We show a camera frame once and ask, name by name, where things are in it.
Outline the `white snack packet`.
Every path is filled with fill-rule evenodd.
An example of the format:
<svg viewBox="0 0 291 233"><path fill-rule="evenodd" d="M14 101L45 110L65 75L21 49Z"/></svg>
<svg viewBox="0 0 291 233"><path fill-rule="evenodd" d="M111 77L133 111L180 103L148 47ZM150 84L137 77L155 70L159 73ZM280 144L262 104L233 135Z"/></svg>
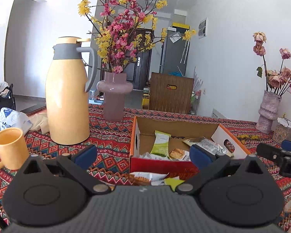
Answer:
<svg viewBox="0 0 291 233"><path fill-rule="evenodd" d="M135 186L159 186L164 185L167 176L168 174L133 172L129 174L129 181Z"/></svg>

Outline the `dark front door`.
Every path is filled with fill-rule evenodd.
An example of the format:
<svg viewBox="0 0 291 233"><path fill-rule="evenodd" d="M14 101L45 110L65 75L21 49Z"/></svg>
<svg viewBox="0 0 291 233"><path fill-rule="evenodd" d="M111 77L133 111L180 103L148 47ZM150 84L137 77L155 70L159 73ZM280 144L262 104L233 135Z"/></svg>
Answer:
<svg viewBox="0 0 291 233"><path fill-rule="evenodd" d="M136 56L137 60L124 69L126 80L133 84L134 90L143 90L146 86L149 79L151 54L152 50L139 52Z"/></svg>

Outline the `grey refrigerator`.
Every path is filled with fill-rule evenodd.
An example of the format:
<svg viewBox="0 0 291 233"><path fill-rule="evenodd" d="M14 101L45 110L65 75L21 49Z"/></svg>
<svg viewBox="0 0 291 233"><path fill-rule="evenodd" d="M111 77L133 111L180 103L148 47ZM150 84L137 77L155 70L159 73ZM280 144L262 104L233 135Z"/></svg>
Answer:
<svg viewBox="0 0 291 233"><path fill-rule="evenodd" d="M162 47L159 73L185 76L190 47L190 42L182 38L186 30L182 27L168 27Z"/></svg>

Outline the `large green snack pack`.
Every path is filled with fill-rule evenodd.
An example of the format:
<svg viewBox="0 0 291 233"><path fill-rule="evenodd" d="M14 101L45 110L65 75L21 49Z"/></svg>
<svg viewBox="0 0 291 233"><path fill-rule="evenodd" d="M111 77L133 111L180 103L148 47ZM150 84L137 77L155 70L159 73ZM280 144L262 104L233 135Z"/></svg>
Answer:
<svg viewBox="0 0 291 233"><path fill-rule="evenodd" d="M184 182L184 180L180 179L179 176L173 177L173 178L165 178L164 179L164 184L166 186L170 186L173 192L175 192L176 187L178 185L181 185Z"/></svg>

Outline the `silver dark snack packet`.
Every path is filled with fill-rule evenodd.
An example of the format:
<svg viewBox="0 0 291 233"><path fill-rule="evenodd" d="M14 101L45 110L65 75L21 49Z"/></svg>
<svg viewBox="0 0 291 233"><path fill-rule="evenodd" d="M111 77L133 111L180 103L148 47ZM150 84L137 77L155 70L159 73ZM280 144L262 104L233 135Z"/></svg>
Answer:
<svg viewBox="0 0 291 233"><path fill-rule="evenodd" d="M182 142L188 146L193 146L193 145L199 146L212 155L222 153L222 154L228 155L229 157L234 156L233 153L231 153L226 147L224 146L222 147L221 145L205 137L188 138L188 139L184 139Z"/></svg>

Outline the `textured lilac vase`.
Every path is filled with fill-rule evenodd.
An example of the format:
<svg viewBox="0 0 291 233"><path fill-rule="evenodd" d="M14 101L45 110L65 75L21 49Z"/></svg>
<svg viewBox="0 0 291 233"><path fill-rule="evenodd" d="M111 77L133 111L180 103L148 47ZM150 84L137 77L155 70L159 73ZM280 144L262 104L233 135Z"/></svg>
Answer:
<svg viewBox="0 0 291 233"><path fill-rule="evenodd" d="M259 119L256 129L264 134L271 132L273 121L278 118L278 110L282 97L270 91L264 91L259 108Z"/></svg>

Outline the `oat cracker packet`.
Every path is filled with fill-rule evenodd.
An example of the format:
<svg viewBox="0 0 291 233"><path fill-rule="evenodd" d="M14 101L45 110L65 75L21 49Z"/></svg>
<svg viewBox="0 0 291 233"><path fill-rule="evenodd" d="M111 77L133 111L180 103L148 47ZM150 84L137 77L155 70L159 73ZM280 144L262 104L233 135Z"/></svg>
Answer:
<svg viewBox="0 0 291 233"><path fill-rule="evenodd" d="M190 162L190 153L183 149L175 148L169 153L169 157L172 160L177 160L181 162Z"/></svg>

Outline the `small green snack bar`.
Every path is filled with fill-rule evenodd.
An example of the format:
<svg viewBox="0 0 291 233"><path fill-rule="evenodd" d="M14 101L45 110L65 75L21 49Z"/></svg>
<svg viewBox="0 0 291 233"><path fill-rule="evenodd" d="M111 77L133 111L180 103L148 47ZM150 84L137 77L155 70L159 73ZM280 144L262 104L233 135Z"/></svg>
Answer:
<svg viewBox="0 0 291 233"><path fill-rule="evenodd" d="M161 131L155 131L155 141L151 150L151 154L168 157L169 156L169 139L170 134Z"/></svg>

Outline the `patterned red tablecloth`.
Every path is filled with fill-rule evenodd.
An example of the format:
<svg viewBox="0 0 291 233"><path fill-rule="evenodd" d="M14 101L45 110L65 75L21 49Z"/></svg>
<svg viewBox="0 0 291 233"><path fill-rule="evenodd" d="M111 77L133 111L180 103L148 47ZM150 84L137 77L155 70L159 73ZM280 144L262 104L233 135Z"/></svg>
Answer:
<svg viewBox="0 0 291 233"><path fill-rule="evenodd" d="M256 130L255 122L126 108L123 121L114 123L105 121L102 112L103 107L89 105L90 136L85 142L79 145L60 146L51 141L49 134L43 135L40 130L29 131L25 135L29 153L39 154L43 158L51 159L62 153L74 154L88 145L96 145L99 149L99 156L89 168L88 173L114 186L131 184L128 181L128 172L134 116L201 124L220 123L253 154L255 154L256 147L259 143L267 143L279 147L272 140L271 134L266 135ZM272 162L265 159L262 159L262 161L283 191L286 208L285 212L281 214L279 226L284 231L291 232L291 178L280 176L279 168ZM2 208L2 197L15 174L16 171L11 171L6 168L0 170L0 216L6 223L8 223L8 220Z"/></svg>

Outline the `dried pink roses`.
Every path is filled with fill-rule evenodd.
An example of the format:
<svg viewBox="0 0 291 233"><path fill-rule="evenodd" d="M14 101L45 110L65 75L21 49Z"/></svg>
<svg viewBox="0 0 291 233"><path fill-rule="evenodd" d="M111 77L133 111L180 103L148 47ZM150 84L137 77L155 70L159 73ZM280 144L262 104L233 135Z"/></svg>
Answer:
<svg viewBox="0 0 291 233"><path fill-rule="evenodd" d="M263 65L257 67L256 72L259 78L265 77L266 91L270 91L278 96L283 96L288 92L291 94L291 69L284 66L284 62L291 58L291 52L287 48L280 48L281 65L278 71L267 68L266 49L264 44L267 37L264 32L255 32L253 34L254 47L253 52L263 59Z"/></svg>

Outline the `red cardboard tray box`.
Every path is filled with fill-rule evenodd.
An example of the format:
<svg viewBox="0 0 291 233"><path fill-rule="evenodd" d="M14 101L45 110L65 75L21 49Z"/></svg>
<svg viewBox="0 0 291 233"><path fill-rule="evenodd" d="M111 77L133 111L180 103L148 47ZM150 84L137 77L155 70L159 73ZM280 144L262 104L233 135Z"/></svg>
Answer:
<svg viewBox="0 0 291 233"><path fill-rule="evenodd" d="M232 159L244 159L250 154L221 124L135 117L130 148L130 173L169 174L182 180L187 179L211 162L205 154L197 153L197 163L193 163L189 150L196 144L208 144L207 151L210 155L223 152Z"/></svg>

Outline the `mauve glass vase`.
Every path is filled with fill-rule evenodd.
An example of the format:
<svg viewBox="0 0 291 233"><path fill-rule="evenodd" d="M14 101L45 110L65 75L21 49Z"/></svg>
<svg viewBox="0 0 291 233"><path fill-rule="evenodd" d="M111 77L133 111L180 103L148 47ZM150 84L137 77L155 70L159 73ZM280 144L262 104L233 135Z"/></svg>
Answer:
<svg viewBox="0 0 291 233"><path fill-rule="evenodd" d="M125 95L133 90L133 85L126 80L126 73L105 72L104 80L97 83L97 89L104 93L103 118L108 122L123 120Z"/></svg>

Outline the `pink yellow blossom branches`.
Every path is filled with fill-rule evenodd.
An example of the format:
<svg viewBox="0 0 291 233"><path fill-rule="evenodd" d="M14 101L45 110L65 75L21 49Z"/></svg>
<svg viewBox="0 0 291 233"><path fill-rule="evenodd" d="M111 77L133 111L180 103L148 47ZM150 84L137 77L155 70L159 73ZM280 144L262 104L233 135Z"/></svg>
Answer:
<svg viewBox="0 0 291 233"><path fill-rule="evenodd" d="M147 23L151 30L157 28L157 12L168 5L167 0L98 0L99 16L91 12L94 5L81 0L78 13L86 17L93 26L94 36L101 59L101 70L119 74L131 63L137 61L141 52L152 50L157 43L169 37L167 28L159 36L154 33L141 34L141 27Z"/></svg>

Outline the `white wall panel box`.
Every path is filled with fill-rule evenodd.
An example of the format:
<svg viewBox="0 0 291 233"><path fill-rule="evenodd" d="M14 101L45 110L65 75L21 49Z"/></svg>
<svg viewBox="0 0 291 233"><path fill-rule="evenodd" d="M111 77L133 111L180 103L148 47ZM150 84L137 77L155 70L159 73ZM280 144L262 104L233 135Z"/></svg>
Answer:
<svg viewBox="0 0 291 233"><path fill-rule="evenodd" d="M203 19L199 24L198 37L199 39L207 36L208 19Z"/></svg>

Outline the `clear lidded snack jar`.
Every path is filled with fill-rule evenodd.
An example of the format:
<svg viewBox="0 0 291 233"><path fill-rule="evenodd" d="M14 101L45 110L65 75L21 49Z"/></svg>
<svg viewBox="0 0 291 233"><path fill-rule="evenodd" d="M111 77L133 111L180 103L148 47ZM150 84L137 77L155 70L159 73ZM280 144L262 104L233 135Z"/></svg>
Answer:
<svg viewBox="0 0 291 233"><path fill-rule="evenodd" d="M274 130L272 139L277 143L281 144L284 140L291 139L291 121L282 117L278 117L277 126Z"/></svg>

